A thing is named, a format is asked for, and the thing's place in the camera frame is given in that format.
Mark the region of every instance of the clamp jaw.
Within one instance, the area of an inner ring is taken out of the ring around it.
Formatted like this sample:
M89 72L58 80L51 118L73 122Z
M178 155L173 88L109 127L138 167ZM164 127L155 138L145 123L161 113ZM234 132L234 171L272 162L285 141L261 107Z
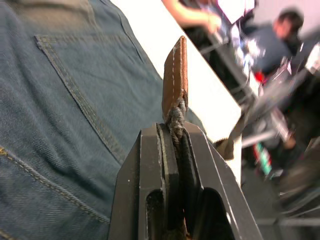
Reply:
M262 240L232 170L205 134L186 122L177 161L164 124L142 129L116 182L109 240Z

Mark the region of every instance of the blue jeans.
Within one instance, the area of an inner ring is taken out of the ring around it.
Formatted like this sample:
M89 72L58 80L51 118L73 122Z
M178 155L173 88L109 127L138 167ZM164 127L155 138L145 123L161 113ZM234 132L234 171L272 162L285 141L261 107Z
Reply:
M118 170L140 129L163 121L162 79L109 0L12 2L1 9L0 239L106 239Z

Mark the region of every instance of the computer monitor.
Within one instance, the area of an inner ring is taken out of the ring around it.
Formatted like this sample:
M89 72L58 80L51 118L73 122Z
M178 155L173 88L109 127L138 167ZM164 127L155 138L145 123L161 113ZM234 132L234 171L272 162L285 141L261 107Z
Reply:
M216 3L222 11L222 17L227 18L231 25L256 6L255 0L217 0Z

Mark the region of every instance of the hand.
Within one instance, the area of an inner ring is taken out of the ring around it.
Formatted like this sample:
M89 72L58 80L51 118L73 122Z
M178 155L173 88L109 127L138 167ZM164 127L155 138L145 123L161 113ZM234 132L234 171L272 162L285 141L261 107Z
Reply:
M221 27L221 18L213 13L206 13L204 27L209 34L213 34Z

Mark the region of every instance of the brown leather tab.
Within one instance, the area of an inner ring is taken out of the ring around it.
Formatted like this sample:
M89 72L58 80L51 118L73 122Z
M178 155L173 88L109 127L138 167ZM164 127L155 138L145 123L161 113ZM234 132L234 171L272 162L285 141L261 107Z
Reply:
M167 122L171 108L185 101L188 110L187 40L181 36L164 63L162 116Z

